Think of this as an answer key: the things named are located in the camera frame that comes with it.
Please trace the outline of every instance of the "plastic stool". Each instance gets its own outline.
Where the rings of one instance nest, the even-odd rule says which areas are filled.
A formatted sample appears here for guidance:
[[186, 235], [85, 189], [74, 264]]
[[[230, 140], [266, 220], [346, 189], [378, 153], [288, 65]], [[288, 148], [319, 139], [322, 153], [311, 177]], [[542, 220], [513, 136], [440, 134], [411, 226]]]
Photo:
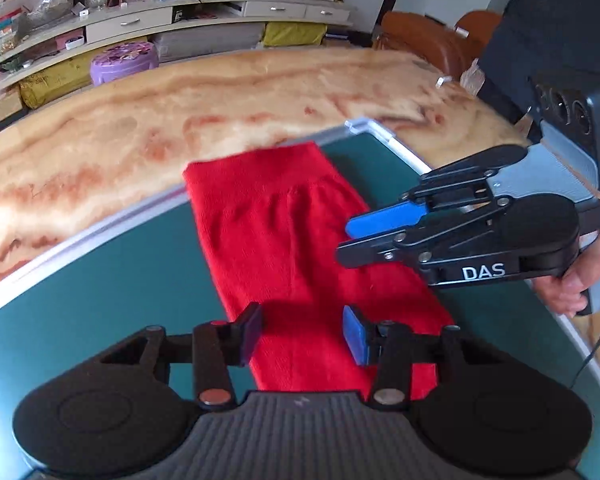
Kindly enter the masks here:
[[91, 61], [94, 86], [114, 81], [143, 70], [157, 68], [158, 53], [153, 43], [123, 43], [98, 54]]

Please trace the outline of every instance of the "camera lens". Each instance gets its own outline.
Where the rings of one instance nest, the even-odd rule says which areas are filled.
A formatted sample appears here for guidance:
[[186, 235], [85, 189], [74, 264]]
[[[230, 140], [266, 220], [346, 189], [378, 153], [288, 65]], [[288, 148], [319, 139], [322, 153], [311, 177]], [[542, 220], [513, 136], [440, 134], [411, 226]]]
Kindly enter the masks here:
[[558, 114], [558, 117], [562, 120], [563, 123], [569, 123], [569, 108], [567, 103], [564, 100], [562, 95], [558, 94], [558, 92], [551, 92], [551, 102], [554, 104], [555, 113]]
[[536, 93], [538, 94], [540, 106], [544, 108], [544, 110], [548, 110], [551, 107], [551, 103], [549, 102], [546, 92], [540, 85], [536, 85]]
[[582, 130], [582, 133], [589, 135], [591, 133], [591, 122], [589, 121], [589, 117], [587, 117], [584, 106], [577, 101], [573, 104], [573, 117]]

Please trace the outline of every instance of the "person's hand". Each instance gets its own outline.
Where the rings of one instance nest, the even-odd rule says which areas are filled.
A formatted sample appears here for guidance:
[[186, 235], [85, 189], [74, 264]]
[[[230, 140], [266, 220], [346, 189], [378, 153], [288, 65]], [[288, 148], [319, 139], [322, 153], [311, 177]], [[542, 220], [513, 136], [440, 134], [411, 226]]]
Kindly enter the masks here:
[[587, 299], [581, 292], [587, 290], [600, 279], [600, 234], [598, 238], [578, 256], [578, 259], [565, 272], [554, 278], [543, 276], [533, 280], [534, 290], [544, 304], [556, 314], [575, 316], [587, 306]]

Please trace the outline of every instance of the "green table mat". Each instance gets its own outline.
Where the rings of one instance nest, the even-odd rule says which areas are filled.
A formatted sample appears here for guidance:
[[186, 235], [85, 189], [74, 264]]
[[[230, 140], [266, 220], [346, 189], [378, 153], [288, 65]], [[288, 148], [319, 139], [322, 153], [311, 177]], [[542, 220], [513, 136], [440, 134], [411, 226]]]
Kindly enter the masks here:
[[[371, 206], [394, 202], [417, 181], [367, 134], [323, 150]], [[440, 298], [458, 324], [559, 381], [567, 383], [582, 361], [524, 283], [446, 290]], [[222, 318], [189, 205], [114, 238], [0, 309], [0, 480], [30, 471], [11, 433], [13, 411], [30, 390], [143, 326], [186, 333]], [[232, 370], [232, 378], [238, 396], [254, 387], [247, 369]], [[170, 384], [190, 398], [190, 365], [175, 365]], [[598, 480], [600, 387], [586, 372], [576, 390], [594, 413], [578, 470]]]

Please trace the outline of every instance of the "metal pin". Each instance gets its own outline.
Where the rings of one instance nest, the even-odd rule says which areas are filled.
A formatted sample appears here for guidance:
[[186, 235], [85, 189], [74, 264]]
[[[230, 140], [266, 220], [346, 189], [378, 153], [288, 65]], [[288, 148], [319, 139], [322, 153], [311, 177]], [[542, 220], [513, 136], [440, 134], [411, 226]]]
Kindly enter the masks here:
[[439, 77], [438, 81], [436, 81], [436, 88], [442, 88], [442, 85], [444, 83], [449, 83], [453, 80], [454, 80], [453, 76], [450, 76], [450, 75], [445, 75], [445, 76]]
[[207, 406], [219, 406], [228, 403], [231, 400], [231, 394], [222, 388], [210, 388], [202, 392], [198, 398]]
[[393, 406], [394, 404], [400, 404], [404, 400], [404, 393], [396, 388], [383, 388], [382, 390], [374, 393], [374, 400], [379, 404], [385, 406]]

